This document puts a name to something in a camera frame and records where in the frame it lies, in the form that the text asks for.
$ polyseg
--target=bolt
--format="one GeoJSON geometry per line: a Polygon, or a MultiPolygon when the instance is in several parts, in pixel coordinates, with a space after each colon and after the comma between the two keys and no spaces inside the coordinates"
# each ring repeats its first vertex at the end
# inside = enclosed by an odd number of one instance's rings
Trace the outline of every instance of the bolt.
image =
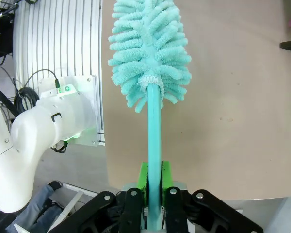
{"type": "Polygon", "coordinates": [[[176,194],[176,193],[177,193],[176,189],[174,189],[174,188],[170,189],[169,192],[170,192],[171,194],[176,194]]]}
{"type": "Polygon", "coordinates": [[[196,197],[197,197],[198,199],[203,199],[204,194],[202,194],[202,193],[197,193],[197,194],[196,194],[196,197]]]}

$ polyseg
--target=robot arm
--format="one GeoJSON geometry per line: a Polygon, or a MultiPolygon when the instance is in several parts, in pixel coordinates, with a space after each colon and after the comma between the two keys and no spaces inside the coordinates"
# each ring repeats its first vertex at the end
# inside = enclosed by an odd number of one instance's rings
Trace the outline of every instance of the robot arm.
{"type": "Polygon", "coordinates": [[[15,212],[29,202],[41,155],[60,140],[91,128],[94,112],[90,106],[76,90],[40,99],[15,119],[11,135],[0,110],[1,211],[15,212]]]}

